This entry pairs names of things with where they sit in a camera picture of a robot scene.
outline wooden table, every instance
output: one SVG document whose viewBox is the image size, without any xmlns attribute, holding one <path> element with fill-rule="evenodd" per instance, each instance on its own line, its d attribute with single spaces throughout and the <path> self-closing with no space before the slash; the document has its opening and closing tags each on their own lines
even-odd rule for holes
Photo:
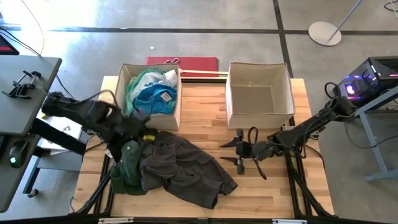
<svg viewBox="0 0 398 224">
<path fill-rule="evenodd" d="M 102 89 L 114 90 L 117 77 L 104 77 Z M 252 160 L 245 160 L 245 174 L 238 175 L 236 166 L 220 159 L 220 156 L 236 156 L 235 148 L 220 148 L 229 142 L 236 131 L 226 128 L 225 84 L 183 83 L 182 115 L 178 131 L 173 133 L 187 138 L 190 142 L 211 154 L 238 183 L 229 195 L 220 195 L 214 210 L 201 208 L 180 200 L 163 188 L 149 191 L 143 196 L 116 194 L 111 216 L 118 217 L 211 217 L 211 218 L 293 218 L 294 212 L 290 196 L 285 157 L 273 157 L 260 164 L 268 176 L 263 180 Z M 304 80 L 292 79 L 296 114 L 296 124 L 311 117 Z M 102 94 L 100 100 L 112 101 L 109 94 Z M 259 140 L 278 129 L 260 130 Z M 88 147 L 98 144 L 93 138 Z M 318 143 L 311 140 L 309 146 L 318 150 Z M 105 146 L 86 153 L 73 200 L 73 208 L 79 209 L 97 187 L 103 164 Z M 322 160 L 307 150 L 303 159 L 307 184 L 326 211 L 333 213 L 328 184 Z M 101 211 L 108 194 L 104 191 Z M 302 193 L 298 188 L 300 208 L 304 212 Z"/>
</svg>

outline purple light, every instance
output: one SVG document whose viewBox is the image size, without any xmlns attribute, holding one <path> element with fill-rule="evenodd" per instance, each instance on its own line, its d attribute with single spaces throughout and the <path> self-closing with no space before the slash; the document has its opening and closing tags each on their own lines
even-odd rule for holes
<svg viewBox="0 0 398 224">
<path fill-rule="evenodd" d="M 353 90 L 353 87 L 351 85 L 346 85 L 346 90 L 347 90 L 347 93 L 350 95 L 355 94 L 355 91 Z"/>
</svg>

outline green cloth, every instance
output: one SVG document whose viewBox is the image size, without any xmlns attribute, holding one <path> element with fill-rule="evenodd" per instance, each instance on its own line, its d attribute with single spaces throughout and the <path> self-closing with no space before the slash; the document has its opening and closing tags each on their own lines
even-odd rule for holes
<svg viewBox="0 0 398 224">
<path fill-rule="evenodd" d="M 142 147 L 135 141 L 129 141 L 122 147 L 121 160 L 111 172 L 112 191 L 115 194 L 144 195 L 141 187 L 139 159 Z"/>
<path fill-rule="evenodd" d="M 159 70 L 159 69 L 145 69 L 144 71 L 142 71 L 135 79 L 132 83 L 127 84 L 126 85 L 126 113 L 129 114 L 133 111 L 134 107 L 132 106 L 132 101 L 130 99 L 130 93 L 132 93 L 134 91 L 134 89 L 136 88 L 136 86 L 138 85 L 138 83 L 141 81 L 141 78 L 149 73 L 149 72 L 157 72 L 161 75 L 165 74 L 166 71 L 165 70 Z"/>
</svg>

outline gray floor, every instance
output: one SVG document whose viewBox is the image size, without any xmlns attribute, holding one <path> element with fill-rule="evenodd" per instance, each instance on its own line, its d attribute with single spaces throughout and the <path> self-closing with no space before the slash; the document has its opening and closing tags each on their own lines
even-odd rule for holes
<svg viewBox="0 0 398 224">
<path fill-rule="evenodd" d="M 356 0 L 279 0 L 285 29 L 306 30 L 316 21 L 338 24 Z M 27 1 L 45 28 L 60 26 L 276 29 L 272 0 L 195 1 Z M 383 9 L 384 1 L 365 0 L 343 30 L 398 30 L 398 18 Z M 16 4 L 6 9 L 25 10 Z M 8 23 L 33 24 L 29 15 L 15 17 L 3 11 Z M 41 48 L 34 26 L 14 32 L 32 47 Z M 369 56 L 398 55 L 398 36 L 344 35 L 334 47 L 322 47 L 306 35 L 287 35 L 294 77 L 304 78 L 313 113 L 327 98 L 323 85 L 339 82 Z M 22 54 L 30 54 L 18 47 Z M 283 62 L 277 34 L 153 34 L 46 32 L 43 55 L 61 57 L 60 78 L 70 92 L 84 98 L 97 92 L 102 77 L 117 75 L 123 63 L 143 64 L 148 56 L 214 56 L 220 70 L 230 62 Z M 52 90 L 61 90 L 54 83 Z M 395 116 L 370 116 L 378 139 L 397 134 Z M 348 124 L 350 136 L 368 146 L 361 125 Z M 388 168 L 398 168 L 398 139 L 382 144 Z M 320 148 L 335 212 L 343 218 L 398 223 L 398 179 L 367 183 L 364 175 L 378 172 L 370 150 L 348 141 L 344 126 L 330 123 L 322 132 Z M 0 219 L 64 215 L 69 211 L 77 173 L 40 171 L 35 184 L 41 195 L 27 198 L 16 193 Z"/>
</svg>

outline open box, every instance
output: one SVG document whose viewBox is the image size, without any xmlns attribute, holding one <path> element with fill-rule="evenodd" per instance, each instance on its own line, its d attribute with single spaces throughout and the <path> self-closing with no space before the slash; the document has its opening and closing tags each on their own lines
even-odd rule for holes
<svg viewBox="0 0 398 224">
<path fill-rule="evenodd" d="M 122 111 L 126 111 L 126 85 L 132 77 L 138 76 L 145 69 L 159 69 L 159 70 L 175 70 L 178 76 L 177 82 L 177 102 L 174 109 L 174 114 L 151 114 L 148 126 L 161 130 L 176 130 L 180 127 L 181 117 L 181 77 L 178 71 L 178 65 L 174 63 L 158 64 L 158 65 L 128 65 L 123 64 L 120 69 L 118 85 L 116 86 L 116 101 L 121 107 Z"/>
<path fill-rule="evenodd" d="M 295 113 L 286 64 L 231 63 L 225 89 L 228 128 L 280 128 Z"/>
</svg>

